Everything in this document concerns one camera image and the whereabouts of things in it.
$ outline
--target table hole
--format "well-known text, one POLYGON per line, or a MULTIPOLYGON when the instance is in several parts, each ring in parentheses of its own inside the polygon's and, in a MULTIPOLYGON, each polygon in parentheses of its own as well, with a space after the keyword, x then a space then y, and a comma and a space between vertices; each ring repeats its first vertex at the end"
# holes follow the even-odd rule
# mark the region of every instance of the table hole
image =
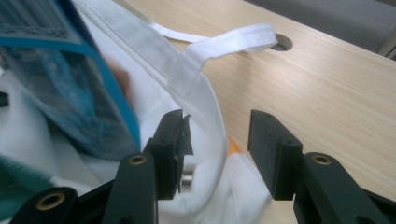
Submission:
POLYGON ((277 44, 271 47, 276 51, 288 51, 293 48, 293 42, 285 35, 276 34, 277 44))

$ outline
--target green fabric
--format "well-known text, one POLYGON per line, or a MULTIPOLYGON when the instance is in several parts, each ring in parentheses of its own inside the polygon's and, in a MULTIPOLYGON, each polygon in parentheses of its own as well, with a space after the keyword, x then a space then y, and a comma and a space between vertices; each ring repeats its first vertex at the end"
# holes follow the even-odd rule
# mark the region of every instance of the green fabric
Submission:
POLYGON ((0 221, 13 217, 28 199, 51 187, 50 176, 0 157, 0 221))

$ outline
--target wooden table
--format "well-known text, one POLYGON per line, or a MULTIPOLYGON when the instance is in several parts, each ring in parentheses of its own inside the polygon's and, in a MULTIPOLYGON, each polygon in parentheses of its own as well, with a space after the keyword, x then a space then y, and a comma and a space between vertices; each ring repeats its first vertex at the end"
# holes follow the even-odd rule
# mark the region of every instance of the wooden table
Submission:
MULTIPOLYGON (((129 1, 159 24, 197 35, 271 22, 291 50, 205 66, 230 136, 247 148, 250 110, 266 111, 303 142, 304 153, 335 157, 361 187, 396 200, 396 62, 240 0, 129 1)), ((271 202, 259 221, 295 222, 292 202, 271 202)))

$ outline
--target bag handle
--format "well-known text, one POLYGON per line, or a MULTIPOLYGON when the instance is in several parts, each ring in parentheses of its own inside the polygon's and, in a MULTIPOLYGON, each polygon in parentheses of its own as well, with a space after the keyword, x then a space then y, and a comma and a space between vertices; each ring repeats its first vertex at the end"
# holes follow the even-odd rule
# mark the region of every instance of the bag handle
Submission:
POLYGON ((161 76, 165 77, 166 85, 179 94, 189 94, 194 81, 200 76, 201 69, 208 59, 219 58, 243 50, 257 52, 276 44, 276 35, 272 25, 269 23, 245 26, 223 35, 209 38, 187 35, 167 28, 159 28, 161 27, 160 25, 131 5, 126 5, 128 8, 124 8, 125 4, 116 7, 114 6, 117 5, 116 3, 114 5, 104 5, 94 0, 75 0, 75 2, 79 3, 79 9, 84 10, 86 15, 90 16, 90 19, 104 22, 105 24, 98 24, 98 26, 112 36, 115 41, 118 41, 121 46, 126 44, 134 52, 137 52, 146 63, 149 63, 161 76), (124 19, 120 20, 119 15, 122 15, 124 19), (131 16, 140 18, 140 21, 135 20, 131 16), (131 29, 125 30, 122 28, 125 22, 128 22, 131 29), (156 60, 159 53, 158 50, 165 50, 163 45, 172 45, 165 39, 160 41, 158 38, 153 38, 151 41, 150 37, 156 36, 154 33, 158 32, 158 30, 139 29, 141 23, 151 24, 154 28, 157 27, 160 31, 163 30, 163 33, 171 33, 176 39, 196 42, 189 44, 178 56, 173 57, 169 56, 173 54, 165 53, 168 57, 158 62, 156 60), (138 29, 140 33, 144 33, 140 34, 140 36, 145 38, 137 38, 131 41, 129 37, 136 35, 135 30, 138 29))
POLYGON ((188 45, 168 73, 168 85, 189 94, 208 59, 239 51, 258 52, 277 43, 270 23, 250 25, 188 45))

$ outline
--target white cloth bag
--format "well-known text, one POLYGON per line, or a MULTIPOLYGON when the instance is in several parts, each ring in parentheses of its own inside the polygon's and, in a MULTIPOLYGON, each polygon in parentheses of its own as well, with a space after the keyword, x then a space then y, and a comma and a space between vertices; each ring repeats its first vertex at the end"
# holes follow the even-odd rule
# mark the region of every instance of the white cloth bag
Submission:
MULTIPOLYGON (((255 223, 268 191, 248 158, 242 154, 227 157, 229 141, 219 105, 201 69, 209 58, 273 46, 276 37, 271 25, 257 24, 212 38, 200 37, 180 53, 156 29, 112 1, 76 0, 75 6, 101 53, 130 76, 127 98, 138 120, 142 147, 163 114, 181 108, 192 115, 194 155, 185 161, 195 165, 191 189, 177 194, 173 201, 159 201, 160 223, 255 223)), ((46 129, 38 126, 33 132, 46 129)), ((24 152, 10 157, 53 176, 55 186, 70 186, 79 193, 114 178, 117 162, 79 154, 62 137, 43 133, 50 144, 38 153, 45 156, 33 163, 20 155, 24 152), (70 170, 71 163, 78 169, 70 170)), ((33 136, 32 141, 42 138, 33 136)))

